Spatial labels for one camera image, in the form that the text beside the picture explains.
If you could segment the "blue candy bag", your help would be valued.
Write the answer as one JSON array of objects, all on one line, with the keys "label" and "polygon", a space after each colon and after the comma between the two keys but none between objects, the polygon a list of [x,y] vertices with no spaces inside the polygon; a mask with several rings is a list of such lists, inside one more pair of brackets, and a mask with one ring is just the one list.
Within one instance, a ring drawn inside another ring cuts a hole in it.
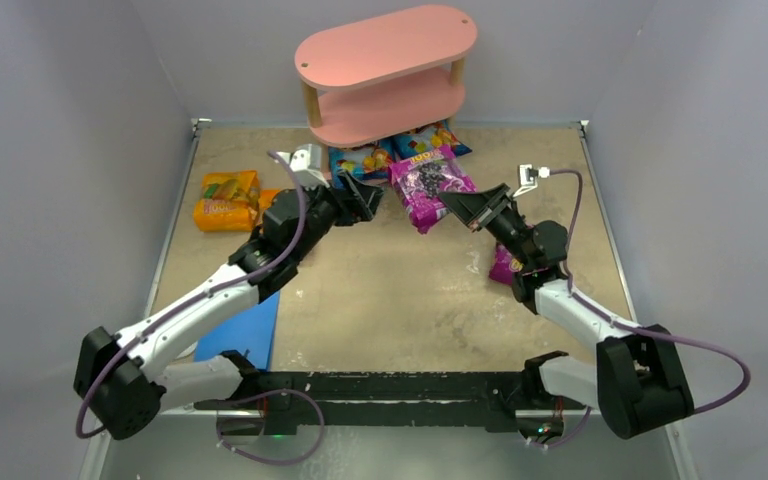
[{"label": "blue candy bag", "polygon": [[389,166],[396,161],[394,147],[389,138],[351,148],[329,146],[328,157],[333,184],[337,188],[344,187],[339,176],[341,171],[346,171],[364,182],[386,179]]},{"label": "blue candy bag", "polygon": [[442,146],[448,146],[457,157],[472,152],[470,147],[463,144],[456,137],[446,120],[396,134],[391,137],[390,141],[395,152],[402,159],[410,158]]}]

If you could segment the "purple candy bag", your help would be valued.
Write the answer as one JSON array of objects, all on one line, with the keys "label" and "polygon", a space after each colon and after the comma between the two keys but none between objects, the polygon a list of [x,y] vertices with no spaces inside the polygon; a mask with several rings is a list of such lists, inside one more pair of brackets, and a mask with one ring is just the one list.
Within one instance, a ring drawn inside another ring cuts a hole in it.
[{"label": "purple candy bag", "polygon": [[514,275],[521,271],[523,264],[517,260],[502,244],[494,246],[494,259],[488,278],[494,282],[511,286]]},{"label": "purple candy bag", "polygon": [[449,213],[439,199],[441,193],[476,192],[472,179],[446,145],[391,164],[388,180],[420,234]]}]

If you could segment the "purple candy bag front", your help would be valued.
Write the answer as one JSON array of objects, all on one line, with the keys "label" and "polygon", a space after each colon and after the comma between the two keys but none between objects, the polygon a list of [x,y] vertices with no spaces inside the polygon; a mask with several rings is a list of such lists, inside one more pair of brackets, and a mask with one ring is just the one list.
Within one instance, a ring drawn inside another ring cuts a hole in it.
[{"label": "purple candy bag front", "polygon": [[420,234],[449,213],[439,199],[441,193],[476,192],[472,179],[446,145],[391,164],[388,180]]}]

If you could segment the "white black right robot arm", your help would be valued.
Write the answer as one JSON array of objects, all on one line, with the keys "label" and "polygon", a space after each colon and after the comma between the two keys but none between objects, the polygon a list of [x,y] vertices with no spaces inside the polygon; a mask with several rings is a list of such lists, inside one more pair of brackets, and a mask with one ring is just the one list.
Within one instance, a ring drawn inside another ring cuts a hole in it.
[{"label": "white black right robot arm", "polygon": [[629,439],[691,416],[694,400],[668,330],[642,327],[590,300],[564,270],[569,231],[545,220],[527,224],[508,187],[443,192],[445,208],[469,230],[485,230],[520,263],[515,299],[588,347],[594,364],[555,351],[524,364],[520,390],[529,397],[566,397],[601,413]]}]

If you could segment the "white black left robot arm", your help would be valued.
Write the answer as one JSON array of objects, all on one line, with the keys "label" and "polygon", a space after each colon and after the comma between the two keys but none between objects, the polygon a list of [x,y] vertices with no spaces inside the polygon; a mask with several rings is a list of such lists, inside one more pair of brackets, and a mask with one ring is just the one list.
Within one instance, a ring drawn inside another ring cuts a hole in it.
[{"label": "white black left robot arm", "polygon": [[345,174],[277,194],[249,239],[226,263],[165,309],[111,334],[98,327],[82,340],[73,388],[87,413],[115,440],[145,428],[158,413],[201,401],[239,400],[256,369],[236,350],[206,361],[176,363],[184,348],[231,317],[268,300],[298,273],[299,263],[333,228],[372,220],[383,190]]}]

